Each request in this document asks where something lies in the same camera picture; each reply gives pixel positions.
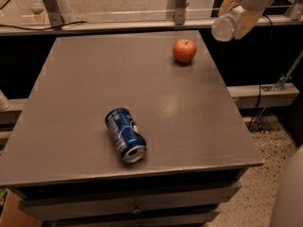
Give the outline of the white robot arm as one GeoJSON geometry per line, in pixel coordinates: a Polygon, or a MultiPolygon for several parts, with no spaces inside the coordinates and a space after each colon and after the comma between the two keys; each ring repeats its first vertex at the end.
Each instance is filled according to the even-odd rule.
{"type": "MultiPolygon", "coordinates": [[[[258,22],[266,8],[275,0],[223,0],[217,22],[224,19],[223,31],[230,35],[224,42],[244,37],[258,22]]],[[[289,161],[282,176],[271,216],[270,227],[303,226],[303,147],[300,147],[289,161]]]]}

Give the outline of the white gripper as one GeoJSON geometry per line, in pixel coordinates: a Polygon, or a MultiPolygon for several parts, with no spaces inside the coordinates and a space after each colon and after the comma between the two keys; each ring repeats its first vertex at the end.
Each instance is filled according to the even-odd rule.
{"type": "Polygon", "coordinates": [[[237,15],[237,29],[235,39],[240,40],[258,23],[263,10],[274,3],[275,0],[223,0],[219,15],[227,13],[238,4],[246,10],[235,10],[237,15]]]}

